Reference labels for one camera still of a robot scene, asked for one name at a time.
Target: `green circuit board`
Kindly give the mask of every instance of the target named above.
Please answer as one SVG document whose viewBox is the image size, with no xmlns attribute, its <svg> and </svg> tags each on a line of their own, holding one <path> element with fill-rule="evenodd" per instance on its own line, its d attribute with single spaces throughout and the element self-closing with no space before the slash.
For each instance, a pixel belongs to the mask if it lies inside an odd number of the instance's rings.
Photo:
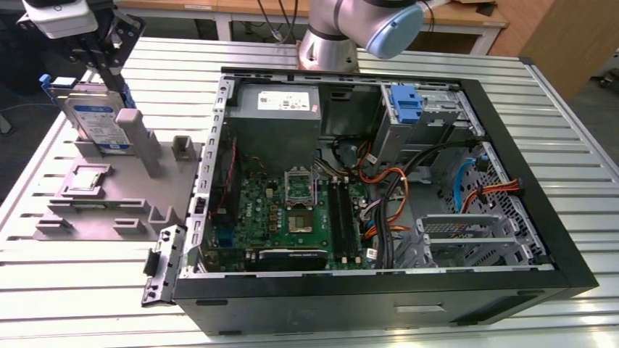
<svg viewBox="0 0 619 348">
<path fill-rule="evenodd" d="M 291 190 L 309 194 L 307 183 L 289 183 Z M 328 269 L 364 269 L 363 263 L 351 260 L 341 263 L 332 256 L 328 182 L 315 182 L 316 204 L 313 209 L 287 210 L 283 178 L 249 178 L 243 181 L 237 225 L 233 231 L 213 227 L 216 235 L 228 235 L 227 248 L 217 248 L 221 271 L 243 271 L 244 250 L 248 249 L 320 249 L 328 252 Z M 348 185 L 353 204 L 365 196 L 364 185 Z M 355 233 L 360 248 L 359 233 Z"/>
</svg>

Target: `white sticker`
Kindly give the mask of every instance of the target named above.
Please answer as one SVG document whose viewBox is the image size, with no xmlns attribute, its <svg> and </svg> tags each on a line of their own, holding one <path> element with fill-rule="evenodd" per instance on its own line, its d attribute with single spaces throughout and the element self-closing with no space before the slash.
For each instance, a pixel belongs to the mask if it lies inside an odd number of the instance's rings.
<svg viewBox="0 0 619 348">
<path fill-rule="evenodd" d="M 376 260 L 377 258 L 377 250 L 376 249 L 367 249 L 365 258 L 369 260 Z"/>
<path fill-rule="evenodd" d="M 309 111 L 309 93 L 263 91 L 259 93 L 259 110 Z"/>
<path fill-rule="evenodd" d="M 129 148 L 125 132 L 115 122 L 116 114 L 111 107 L 77 105 L 73 107 L 79 124 L 85 129 L 93 143 L 107 152 L 121 152 Z"/>
<path fill-rule="evenodd" d="M 377 158 L 372 154 L 367 154 L 365 159 L 372 165 L 376 164 Z"/>
<path fill-rule="evenodd" d="M 204 6 L 204 5 L 185 5 L 184 6 L 185 9 L 213 9 L 211 6 Z"/>
</svg>

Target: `wooden desk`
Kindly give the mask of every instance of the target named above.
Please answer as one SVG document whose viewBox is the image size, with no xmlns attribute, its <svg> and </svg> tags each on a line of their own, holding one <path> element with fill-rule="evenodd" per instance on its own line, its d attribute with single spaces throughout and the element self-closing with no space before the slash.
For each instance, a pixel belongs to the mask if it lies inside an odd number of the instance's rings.
<svg viewBox="0 0 619 348">
<path fill-rule="evenodd" d="M 117 0 L 127 13 L 143 17 L 175 17 L 216 21 L 217 36 L 221 41 L 232 40 L 232 21 L 264 22 L 256 0 Z M 283 0 L 288 17 L 292 17 L 295 0 Z M 273 23 L 284 23 L 277 0 L 261 0 L 264 10 Z M 471 34 L 478 36 L 470 54 L 486 55 L 502 28 L 508 21 L 499 11 L 487 17 L 475 12 L 475 5 L 451 2 L 433 9 L 435 32 Z M 308 24 L 309 0 L 299 1 L 297 24 Z M 421 31 L 429 31 L 429 13 L 425 13 L 425 25 Z"/>
</svg>

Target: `metal bracket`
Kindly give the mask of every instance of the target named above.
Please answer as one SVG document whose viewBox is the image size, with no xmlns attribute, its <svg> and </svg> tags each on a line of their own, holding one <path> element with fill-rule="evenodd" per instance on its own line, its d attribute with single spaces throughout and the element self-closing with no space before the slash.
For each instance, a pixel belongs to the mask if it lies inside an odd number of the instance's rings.
<svg viewBox="0 0 619 348">
<path fill-rule="evenodd" d="M 173 225 L 164 228 L 155 249 L 148 251 L 144 273 L 148 275 L 144 286 L 143 307 L 175 305 L 176 276 L 181 265 L 183 243 L 187 227 Z"/>
</svg>

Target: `metal sheet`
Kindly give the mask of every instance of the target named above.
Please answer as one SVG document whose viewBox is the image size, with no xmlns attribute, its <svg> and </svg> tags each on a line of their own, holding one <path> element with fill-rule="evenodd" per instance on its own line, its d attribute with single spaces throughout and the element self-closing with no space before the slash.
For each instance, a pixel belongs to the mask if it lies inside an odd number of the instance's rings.
<svg viewBox="0 0 619 348">
<path fill-rule="evenodd" d="M 179 133 L 197 138 L 207 132 L 213 83 L 224 65 L 292 69 L 293 47 L 155 38 L 139 42 L 123 74 L 144 122 L 161 141 Z M 0 208 L 0 240 L 9 239 L 0 245 L 4 347 L 229 343 L 236 347 L 383 347 L 411 342 L 424 347 L 614 346 L 619 340 L 619 185 L 596 161 L 598 150 L 587 146 L 570 128 L 574 123 L 542 97 L 543 89 L 524 66 L 515 58 L 424 52 L 380 62 L 361 52 L 360 68 L 368 73 L 480 79 L 491 98 L 502 102 L 495 107 L 600 287 L 574 300 L 542 304 L 492 326 L 207 337 L 177 307 L 139 306 L 149 244 L 24 240 L 32 236 L 33 214 L 44 211 L 45 195 L 59 189 L 60 176 L 71 168 L 67 158 L 76 156 L 71 144 L 76 133 L 60 119 Z"/>
</svg>

